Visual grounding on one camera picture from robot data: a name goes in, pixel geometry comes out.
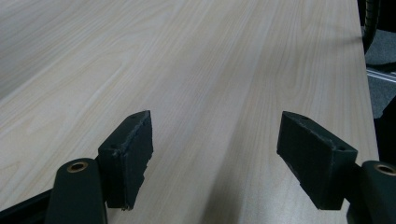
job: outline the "wooden tabletop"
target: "wooden tabletop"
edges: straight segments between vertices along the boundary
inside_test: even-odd
[[[376,160],[356,0],[32,0],[0,6],[0,209],[151,110],[134,210],[109,223],[346,223],[276,155],[283,110]]]

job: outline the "black mechanical arm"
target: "black mechanical arm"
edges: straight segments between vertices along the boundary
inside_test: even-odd
[[[340,210],[350,202],[349,224],[396,223],[396,167],[355,163],[358,151],[312,119],[283,112],[277,154],[317,209]]]
[[[61,166],[53,189],[0,212],[0,223],[107,223],[106,208],[130,210],[153,152],[149,111],[133,114],[93,159]]]

